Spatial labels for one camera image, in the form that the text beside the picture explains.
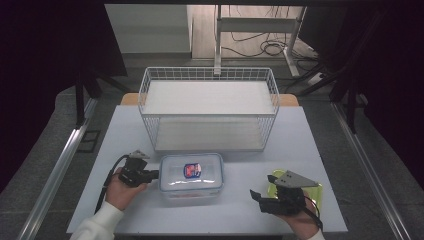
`hand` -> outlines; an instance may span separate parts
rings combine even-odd
[[[311,201],[306,200],[306,207],[315,213],[315,207]],[[308,216],[304,211],[301,211],[295,216],[275,215],[289,224],[290,228],[300,240],[305,240],[313,237],[318,232],[318,226],[315,221]]]
[[[142,183],[136,188],[128,187],[118,178],[121,169],[122,168],[118,168],[112,175],[112,179],[106,191],[106,202],[124,211],[139,192],[146,190],[147,183]]]

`wall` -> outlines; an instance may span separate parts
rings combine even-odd
[[[105,4],[105,7],[121,53],[191,52],[191,7],[141,4]]]

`sleeve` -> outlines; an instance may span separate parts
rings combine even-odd
[[[315,235],[309,238],[308,240],[325,240],[325,239],[324,239],[324,235],[322,235],[321,229],[319,229],[318,232],[315,233]]]
[[[99,211],[85,219],[71,236],[71,240],[108,240],[114,239],[113,232],[124,213],[108,202]]]

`clear plastic container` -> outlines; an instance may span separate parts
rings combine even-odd
[[[223,184],[223,161],[217,153],[162,158],[159,188],[170,198],[216,196]]]

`wire basket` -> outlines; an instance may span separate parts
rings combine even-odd
[[[263,151],[279,109],[269,68],[150,67],[138,106],[156,151]]]

